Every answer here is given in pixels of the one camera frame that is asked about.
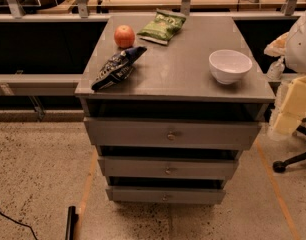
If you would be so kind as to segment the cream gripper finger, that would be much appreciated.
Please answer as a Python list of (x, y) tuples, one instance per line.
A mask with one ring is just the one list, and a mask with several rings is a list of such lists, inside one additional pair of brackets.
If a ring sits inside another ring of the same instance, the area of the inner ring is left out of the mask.
[(290, 115), (273, 110), (267, 131), (268, 136), (275, 141), (285, 140), (290, 137), (301, 124), (301, 121)]
[(306, 118), (306, 76), (297, 77), (291, 82), (283, 82), (281, 87), (281, 115), (292, 120)]

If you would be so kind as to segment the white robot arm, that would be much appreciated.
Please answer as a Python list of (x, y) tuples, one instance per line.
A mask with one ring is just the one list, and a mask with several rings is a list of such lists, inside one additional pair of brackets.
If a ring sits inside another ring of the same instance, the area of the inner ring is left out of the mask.
[(283, 56), (286, 66), (299, 74), (290, 83), (281, 83), (270, 117), (268, 135), (282, 140), (291, 136), (306, 118), (306, 10), (288, 32), (266, 46), (264, 53)]

